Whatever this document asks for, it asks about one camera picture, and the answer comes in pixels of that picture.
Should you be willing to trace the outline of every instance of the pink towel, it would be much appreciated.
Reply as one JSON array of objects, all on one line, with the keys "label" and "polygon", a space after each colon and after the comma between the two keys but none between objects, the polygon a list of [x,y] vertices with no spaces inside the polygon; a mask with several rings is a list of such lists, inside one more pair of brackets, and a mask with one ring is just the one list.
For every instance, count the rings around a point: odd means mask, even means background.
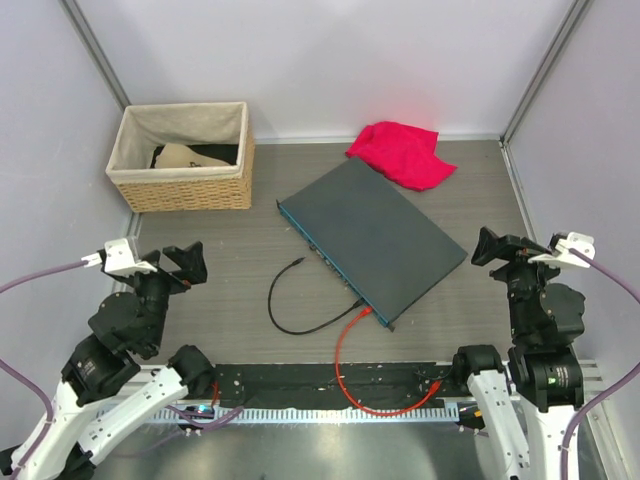
[{"label": "pink towel", "polygon": [[411,190],[437,187],[456,168],[435,155],[438,132],[396,122],[367,125],[347,150],[389,180]]}]

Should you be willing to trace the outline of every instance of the white cable tray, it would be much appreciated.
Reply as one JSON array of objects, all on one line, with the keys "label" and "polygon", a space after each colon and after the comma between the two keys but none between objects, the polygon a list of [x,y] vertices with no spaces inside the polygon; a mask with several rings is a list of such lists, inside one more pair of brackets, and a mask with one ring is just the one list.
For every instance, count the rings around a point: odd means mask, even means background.
[{"label": "white cable tray", "polygon": [[[97,417],[108,412],[109,408],[100,411]],[[220,418],[230,412],[230,408],[218,407],[215,409],[215,418]],[[393,410],[378,410],[379,412],[393,412]],[[206,423],[209,419],[195,419],[198,422]],[[411,412],[393,417],[378,417],[363,412],[362,410],[348,408],[345,410],[297,410],[287,408],[282,410],[248,408],[233,420],[234,424],[259,425],[259,424],[340,424],[340,423],[450,423],[459,420],[458,405],[456,403],[446,403],[444,408],[421,408]],[[147,424],[183,423],[178,415],[170,410],[162,409],[153,417],[149,418]]]}]

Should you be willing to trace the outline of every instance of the white wall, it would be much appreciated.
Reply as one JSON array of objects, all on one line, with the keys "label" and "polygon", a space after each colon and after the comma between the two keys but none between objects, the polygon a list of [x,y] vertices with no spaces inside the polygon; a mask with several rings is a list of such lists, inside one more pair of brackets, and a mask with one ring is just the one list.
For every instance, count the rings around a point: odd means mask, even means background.
[{"label": "white wall", "polygon": [[[0,7],[0,283],[117,238],[129,211],[104,168],[121,112],[55,1]],[[0,356],[52,395],[112,282],[79,270],[0,296]],[[0,449],[44,409],[0,371]]]},{"label": "white wall", "polygon": [[[539,240],[575,230],[596,258],[640,288],[640,3],[593,2],[512,143]],[[607,384],[640,361],[640,306],[595,271],[572,274],[587,297],[578,353]],[[610,400],[628,459],[640,471],[640,380]]]},{"label": "white wall", "polygon": [[247,100],[256,136],[500,134],[570,0],[81,0],[133,103]]}]

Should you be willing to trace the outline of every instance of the black power cord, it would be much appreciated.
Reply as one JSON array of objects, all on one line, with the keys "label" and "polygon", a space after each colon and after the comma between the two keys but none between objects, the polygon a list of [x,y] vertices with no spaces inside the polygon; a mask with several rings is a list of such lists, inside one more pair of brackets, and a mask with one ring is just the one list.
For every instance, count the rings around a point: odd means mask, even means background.
[{"label": "black power cord", "polygon": [[286,328],[281,327],[280,325],[278,325],[278,322],[276,322],[276,319],[273,318],[273,311],[271,310],[271,297],[273,296],[273,288],[276,286],[276,282],[278,281],[278,279],[287,270],[289,270],[291,267],[295,267],[296,265],[300,265],[304,259],[305,259],[305,257],[300,257],[297,260],[294,260],[293,262],[291,262],[286,267],[284,267],[282,270],[280,270],[280,273],[278,273],[278,275],[276,275],[276,277],[273,279],[273,282],[271,282],[271,287],[269,287],[269,296],[267,297],[267,309],[269,310],[269,318],[271,319],[271,323],[273,323],[273,325],[278,330],[280,330],[282,333],[286,333],[287,335],[308,335],[309,333],[314,333],[314,332],[317,332],[318,330],[322,330],[324,327],[328,327],[329,325],[337,322],[342,317],[344,317],[345,315],[348,315],[349,313],[354,311],[356,308],[358,308],[358,307],[360,307],[361,305],[364,304],[364,300],[360,299],[357,302],[355,302],[353,305],[351,305],[347,310],[345,310],[340,315],[338,315],[337,317],[332,318],[331,320],[329,320],[328,322],[323,323],[322,325],[318,325],[317,327],[311,328],[309,330],[303,330],[301,332],[294,332],[292,330],[287,330]]}]

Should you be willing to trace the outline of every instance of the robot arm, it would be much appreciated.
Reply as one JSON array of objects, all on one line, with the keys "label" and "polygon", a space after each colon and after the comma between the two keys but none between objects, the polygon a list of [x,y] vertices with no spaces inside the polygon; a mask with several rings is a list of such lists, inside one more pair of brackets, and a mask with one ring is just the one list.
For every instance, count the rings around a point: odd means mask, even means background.
[{"label": "robot arm", "polygon": [[[575,232],[556,234],[549,248],[527,238],[498,237],[484,227],[471,263],[494,259],[507,264],[490,276],[507,284],[514,346],[509,371],[521,396],[528,442],[509,401],[509,384],[500,356],[491,345],[461,347],[454,357],[460,381],[469,387],[483,412],[502,478],[560,478],[562,437],[584,403],[582,371],[571,346],[584,332],[584,296],[549,280],[560,267],[589,265],[569,252],[593,258],[593,238]],[[577,476],[577,451],[569,452],[569,472]]]},{"label": "robot arm", "polygon": [[202,243],[184,250],[168,247],[163,253],[178,270],[160,268],[157,250],[139,258],[131,238],[107,242],[103,250],[84,258],[87,266],[102,265],[104,273],[133,291],[114,293],[101,303],[89,320],[93,333],[76,346],[62,369],[47,435],[21,465],[47,423],[43,416],[26,442],[0,452],[3,474],[17,470],[17,478],[24,480],[88,479],[146,418],[187,394],[202,395],[213,383],[213,367],[206,357],[196,347],[184,346],[149,384],[95,419],[96,412],[140,370],[130,353],[143,359],[157,355],[169,296],[207,280]]}]

